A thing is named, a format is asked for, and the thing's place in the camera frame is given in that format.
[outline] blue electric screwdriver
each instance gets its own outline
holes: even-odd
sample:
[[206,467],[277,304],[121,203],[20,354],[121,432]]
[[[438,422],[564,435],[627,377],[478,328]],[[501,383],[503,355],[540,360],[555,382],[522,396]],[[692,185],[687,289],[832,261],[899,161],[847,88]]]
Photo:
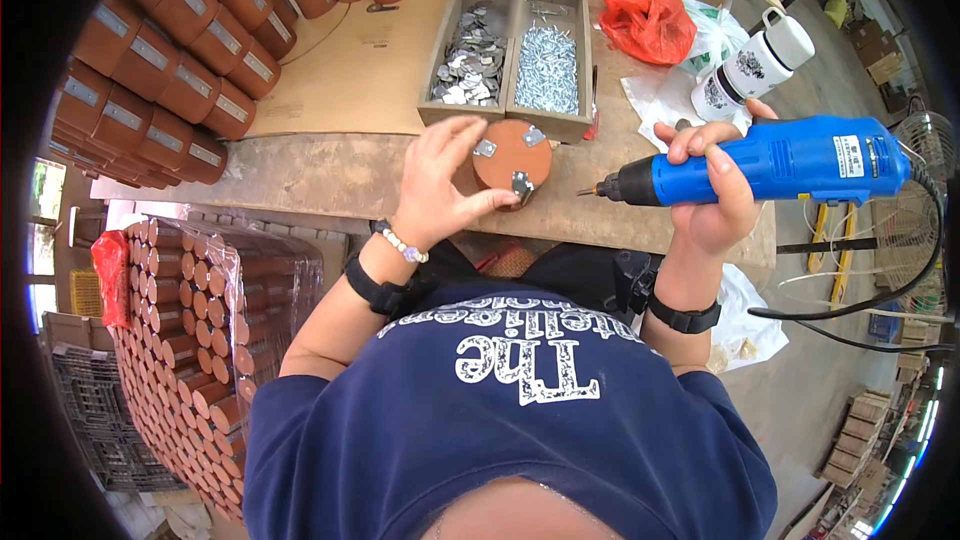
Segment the blue electric screwdriver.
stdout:
[[[859,207],[870,197],[894,197],[912,174],[897,138],[872,117],[758,117],[746,138],[722,147],[750,182],[756,200],[810,198]],[[665,154],[625,164],[578,195],[646,207],[717,202],[705,157],[672,164]]]

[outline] red plastic bag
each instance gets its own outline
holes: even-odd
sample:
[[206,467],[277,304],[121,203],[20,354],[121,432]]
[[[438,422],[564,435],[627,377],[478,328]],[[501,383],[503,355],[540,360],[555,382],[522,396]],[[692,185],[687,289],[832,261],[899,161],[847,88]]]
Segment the red plastic bag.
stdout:
[[687,58],[697,25],[681,0],[603,0],[600,29],[620,51],[654,65]]
[[90,247],[93,270],[100,278],[100,297],[103,301],[103,325],[130,327],[130,294],[127,292],[130,271],[127,253],[130,247],[123,232],[103,232]]

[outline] navy blue t-shirt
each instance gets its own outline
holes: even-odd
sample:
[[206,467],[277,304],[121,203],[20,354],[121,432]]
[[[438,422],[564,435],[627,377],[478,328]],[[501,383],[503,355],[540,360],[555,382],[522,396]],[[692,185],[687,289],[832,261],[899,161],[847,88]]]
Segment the navy blue t-shirt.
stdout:
[[264,384],[243,510],[253,540],[411,540],[505,477],[624,538],[762,538],[777,509],[718,378],[677,378],[617,319],[512,290],[390,323],[333,381]]

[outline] wooden table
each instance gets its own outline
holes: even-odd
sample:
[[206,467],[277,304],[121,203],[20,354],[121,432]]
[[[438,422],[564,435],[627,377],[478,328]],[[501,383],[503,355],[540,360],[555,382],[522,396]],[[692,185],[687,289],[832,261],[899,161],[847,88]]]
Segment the wooden table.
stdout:
[[[588,2],[595,20],[603,2]],[[663,253],[672,236],[668,210],[575,196],[577,190],[594,185],[624,164],[656,152],[653,144],[637,133],[640,118],[625,97],[620,78],[661,71],[609,49],[605,36],[596,29],[591,31],[593,62],[599,70],[598,138],[559,146],[554,151],[549,179],[523,210],[493,213],[470,229]],[[403,155],[411,140],[412,136],[390,134],[247,138],[229,146],[226,172],[213,186],[133,189],[101,178],[94,182],[92,196],[377,220],[397,208]],[[468,170],[461,170],[455,183],[465,194],[476,191],[474,176]],[[774,205],[768,203],[756,229],[730,251],[728,260],[773,270],[775,252]]]

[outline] white thermos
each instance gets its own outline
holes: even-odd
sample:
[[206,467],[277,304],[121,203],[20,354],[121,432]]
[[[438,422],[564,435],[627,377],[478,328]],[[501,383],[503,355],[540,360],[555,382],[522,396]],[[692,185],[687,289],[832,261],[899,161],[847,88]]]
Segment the white thermos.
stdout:
[[[773,13],[779,18],[776,23],[770,22]],[[813,56],[810,34],[797,19],[770,7],[763,12],[763,25],[693,89],[690,100],[705,121],[722,120],[747,99],[767,94]]]

